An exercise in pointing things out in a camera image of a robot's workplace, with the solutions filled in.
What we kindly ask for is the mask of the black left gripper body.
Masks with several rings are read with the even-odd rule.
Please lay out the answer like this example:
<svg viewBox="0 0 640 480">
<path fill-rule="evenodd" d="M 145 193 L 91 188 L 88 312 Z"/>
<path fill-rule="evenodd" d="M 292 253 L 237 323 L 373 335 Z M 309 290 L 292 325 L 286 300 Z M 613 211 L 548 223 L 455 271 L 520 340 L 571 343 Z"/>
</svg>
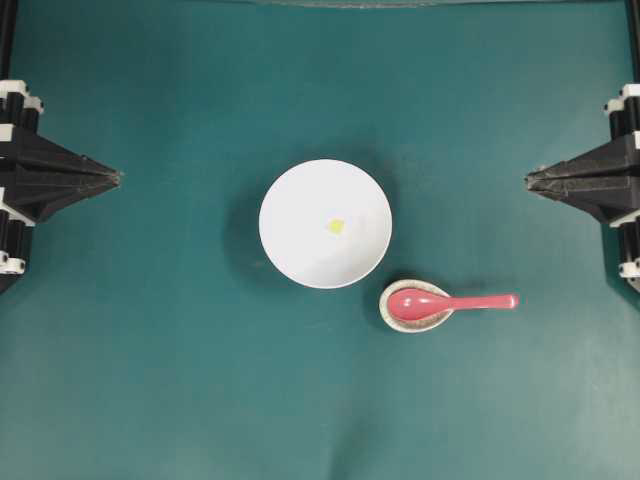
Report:
<svg viewBox="0 0 640 480">
<path fill-rule="evenodd" d="M 43 102 L 32 96 L 22 80 L 1 81 L 1 293 L 13 287 L 27 272 L 33 230 L 32 214 L 17 207 L 20 167 L 13 148 L 19 130 L 36 133 Z"/>
</svg>

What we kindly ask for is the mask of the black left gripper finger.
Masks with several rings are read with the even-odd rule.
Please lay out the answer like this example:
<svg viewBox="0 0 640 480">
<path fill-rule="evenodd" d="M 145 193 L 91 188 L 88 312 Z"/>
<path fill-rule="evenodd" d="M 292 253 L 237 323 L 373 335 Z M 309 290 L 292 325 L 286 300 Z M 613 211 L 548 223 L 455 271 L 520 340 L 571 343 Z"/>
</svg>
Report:
<svg viewBox="0 0 640 480">
<path fill-rule="evenodd" d="M 64 147 L 29 133 L 29 166 L 36 170 L 119 177 L 120 173 L 86 155 L 74 153 Z"/>
<path fill-rule="evenodd" d="M 42 223 L 49 220 L 56 212 L 75 203 L 96 197 L 120 186 L 118 176 L 100 177 L 80 186 L 59 189 L 48 189 L 34 202 L 36 207 L 34 222 Z"/>
</svg>

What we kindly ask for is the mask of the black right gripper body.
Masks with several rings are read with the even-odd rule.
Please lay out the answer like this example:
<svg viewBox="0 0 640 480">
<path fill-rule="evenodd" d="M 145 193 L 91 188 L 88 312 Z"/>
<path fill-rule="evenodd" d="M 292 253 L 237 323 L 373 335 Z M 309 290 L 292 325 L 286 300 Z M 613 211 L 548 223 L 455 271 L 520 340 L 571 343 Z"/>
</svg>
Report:
<svg viewBox="0 0 640 480">
<path fill-rule="evenodd" d="M 631 146 L 631 160 L 639 153 L 639 84 L 625 84 L 616 98 L 603 107 L 609 122 L 611 140 L 623 147 Z M 619 264 L 618 275 L 632 289 L 639 292 L 639 193 L 638 164 L 631 163 L 617 175 L 626 180 L 630 190 L 631 205 L 614 213 L 609 226 L 617 232 Z"/>
</svg>

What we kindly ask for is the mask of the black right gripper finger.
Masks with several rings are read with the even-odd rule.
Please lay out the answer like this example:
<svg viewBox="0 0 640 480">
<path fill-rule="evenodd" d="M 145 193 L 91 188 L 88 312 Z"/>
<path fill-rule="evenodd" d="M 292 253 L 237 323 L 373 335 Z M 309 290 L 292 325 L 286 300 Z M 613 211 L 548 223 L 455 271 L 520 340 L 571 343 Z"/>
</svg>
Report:
<svg viewBox="0 0 640 480">
<path fill-rule="evenodd" d="M 529 192 L 582 210 L 597 221 L 613 221 L 618 208 L 607 203 L 611 190 L 593 189 L 571 179 L 525 179 Z"/>
<path fill-rule="evenodd" d="M 608 142 L 570 160 L 560 161 L 552 166 L 541 167 L 529 172 L 525 176 L 525 180 L 573 178 L 606 173 L 614 170 L 616 155 L 616 143 Z"/>
</svg>

